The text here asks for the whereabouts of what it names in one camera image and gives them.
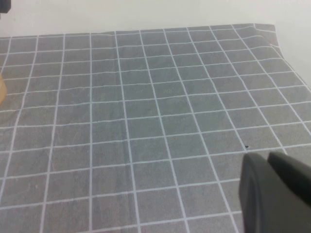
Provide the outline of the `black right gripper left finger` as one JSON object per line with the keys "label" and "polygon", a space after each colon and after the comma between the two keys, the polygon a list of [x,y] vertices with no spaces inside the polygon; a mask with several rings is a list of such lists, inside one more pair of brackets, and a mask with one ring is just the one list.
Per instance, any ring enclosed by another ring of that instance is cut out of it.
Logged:
{"label": "black right gripper left finger", "polygon": [[246,153],[242,160],[239,185],[243,226],[246,233],[309,233],[311,215],[269,215],[267,179],[271,173],[268,158]]}

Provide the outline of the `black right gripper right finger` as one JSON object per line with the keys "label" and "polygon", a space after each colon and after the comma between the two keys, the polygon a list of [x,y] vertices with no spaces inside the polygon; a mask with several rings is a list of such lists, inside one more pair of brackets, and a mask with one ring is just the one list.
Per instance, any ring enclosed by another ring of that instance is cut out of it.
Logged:
{"label": "black right gripper right finger", "polygon": [[310,215],[311,168],[281,152],[270,152],[267,162],[269,215]]}

